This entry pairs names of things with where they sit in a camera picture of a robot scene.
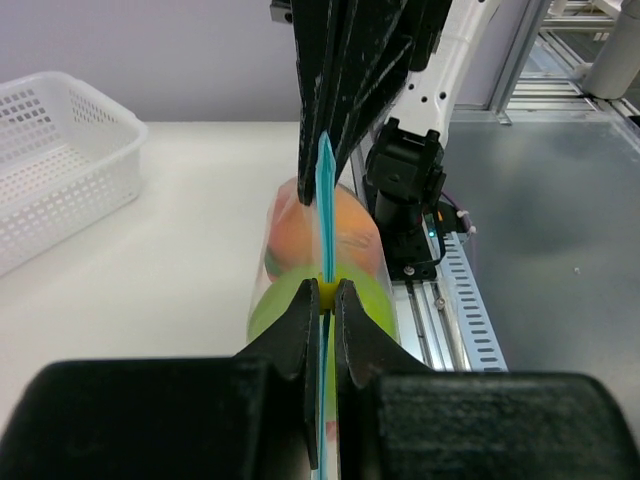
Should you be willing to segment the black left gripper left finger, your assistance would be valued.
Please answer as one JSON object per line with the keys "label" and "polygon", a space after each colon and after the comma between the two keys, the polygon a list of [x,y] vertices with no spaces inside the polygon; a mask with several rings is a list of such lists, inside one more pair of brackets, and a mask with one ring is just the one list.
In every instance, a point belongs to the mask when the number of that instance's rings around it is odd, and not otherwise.
{"label": "black left gripper left finger", "polygon": [[5,479],[309,479],[320,470],[319,288],[231,357],[60,361],[1,439]]}

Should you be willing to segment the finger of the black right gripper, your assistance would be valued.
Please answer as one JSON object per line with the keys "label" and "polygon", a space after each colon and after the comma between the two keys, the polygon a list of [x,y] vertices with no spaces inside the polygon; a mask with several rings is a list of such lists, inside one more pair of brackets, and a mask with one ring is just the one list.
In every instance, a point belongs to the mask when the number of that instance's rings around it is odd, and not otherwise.
{"label": "finger of the black right gripper", "polygon": [[408,73],[427,65],[449,11],[448,1],[348,1],[339,10],[324,107],[337,174]]}
{"label": "finger of the black right gripper", "polygon": [[315,195],[318,142],[325,125],[340,3],[293,1],[291,7],[301,98],[297,188],[299,201],[309,205]]}

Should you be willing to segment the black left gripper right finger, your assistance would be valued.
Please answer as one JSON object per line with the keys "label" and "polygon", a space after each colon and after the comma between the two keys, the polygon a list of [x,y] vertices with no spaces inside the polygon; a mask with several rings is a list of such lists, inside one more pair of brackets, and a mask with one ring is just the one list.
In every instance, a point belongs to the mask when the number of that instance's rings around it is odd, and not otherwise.
{"label": "black left gripper right finger", "polygon": [[437,372],[365,312],[335,300],[342,479],[635,479],[639,450],[596,379],[574,373]]}

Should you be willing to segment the green fake apple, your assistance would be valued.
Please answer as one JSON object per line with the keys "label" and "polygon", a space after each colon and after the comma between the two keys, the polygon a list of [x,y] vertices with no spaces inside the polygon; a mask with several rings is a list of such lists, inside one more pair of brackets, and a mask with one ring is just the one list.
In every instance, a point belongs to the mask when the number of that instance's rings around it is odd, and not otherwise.
{"label": "green fake apple", "polygon": [[[272,282],[251,312],[247,325],[247,341],[253,341],[272,325],[286,311],[300,283],[315,274],[313,266],[302,266],[282,274]],[[353,265],[338,265],[337,277],[354,282],[367,315],[390,337],[397,340],[394,307],[384,287],[374,277]]]}

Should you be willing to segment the orange fake peach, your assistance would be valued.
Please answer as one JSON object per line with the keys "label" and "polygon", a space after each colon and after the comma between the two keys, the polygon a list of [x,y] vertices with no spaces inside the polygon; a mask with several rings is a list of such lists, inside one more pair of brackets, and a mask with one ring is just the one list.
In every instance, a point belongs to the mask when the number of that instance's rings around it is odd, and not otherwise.
{"label": "orange fake peach", "polygon": [[[356,265],[375,275],[382,263],[378,228],[355,194],[339,185],[335,189],[337,262]],[[321,264],[316,210],[299,202],[297,180],[281,185],[272,204],[265,268],[270,278],[307,265]]]}

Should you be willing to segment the clear zip top bag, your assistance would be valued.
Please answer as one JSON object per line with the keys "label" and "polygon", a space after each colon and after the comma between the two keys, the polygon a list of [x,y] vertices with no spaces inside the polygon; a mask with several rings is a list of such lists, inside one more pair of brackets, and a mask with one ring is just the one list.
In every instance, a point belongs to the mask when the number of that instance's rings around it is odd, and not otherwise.
{"label": "clear zip top bag", "polygon": [[[316,270],[316,274],[311,278],[315,278],[319,282],[321,302],[323,304],[326,304],[328,302],[328,298],[330,294],[336,291],[338,283],[341,280],[346,279],[346,278],[337,277],[337,267],[340,264],[337,262],[337,254],[336,254],[335,189],[337,186],[342,184],[336,182],[335,175],[336,175],[336,161],[335,161],[331,141],[329,139],[328,133],[322,132],[319,137],[317,163],[315,166],[315,187],[318,188],[319,190],[319,196],[318,198],[314,199],[310,205],[305,205],[305,206],[307,207],[312,206],[315,208],[316,210],[315,217],[317,220],[317,225],[319,226],[318,238],[321,240],[321,245],[322,245],[322,253],[321,253],[322,263],[307,265],[307,266],[313,266]],[[253,294],[252,294],[252,304],[251,304],[249,317],[257,301],[261,298],[261,296],[266,291],[266,289],[271,285],[271,283],[277,279],[277,278],[276,279],[270,278],[265,268],[265,249],[266,249],[269,222],[271,218],[272,204],[268,212],[267,228],[265,230],[265,242],[263,244],[263,249],[261,252],[261,265],[258,270],[256,283],[255,283]],[[392,300],[390,279],[383,263],[384,263],[384,254],[383,254],[383,260],[378,272],[375,275],[371,275],[371,276],[374,277],[387,291],[390,301],[392,303],[392,306],[394,307],[394,303]]]}

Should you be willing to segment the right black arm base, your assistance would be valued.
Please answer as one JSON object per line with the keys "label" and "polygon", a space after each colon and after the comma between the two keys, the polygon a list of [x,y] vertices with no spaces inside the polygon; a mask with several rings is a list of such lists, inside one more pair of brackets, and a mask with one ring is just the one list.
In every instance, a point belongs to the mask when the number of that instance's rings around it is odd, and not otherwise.
{"label": "right black arm base", "polygon": [[435,281],[437,266],[446,255],[442,235],[383,235],[382,245],[392,281]]}

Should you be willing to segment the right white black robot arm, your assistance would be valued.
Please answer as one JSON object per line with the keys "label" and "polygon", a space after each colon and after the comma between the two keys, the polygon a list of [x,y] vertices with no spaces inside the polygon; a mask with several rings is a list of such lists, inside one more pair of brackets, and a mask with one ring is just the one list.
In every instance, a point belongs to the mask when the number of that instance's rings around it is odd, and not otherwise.
{"label": "right white black robot arm", "polygon": [[[294,32],[301,126],[298,195],[315,197],[322,134],[343,169],[361,141],[373,145],[359,174],[382,235],[390,277],[432,280],[442,261],[438,203],[456,98],[495,1],[275,1]],[[425,229],[425,219],[434,223]]]}

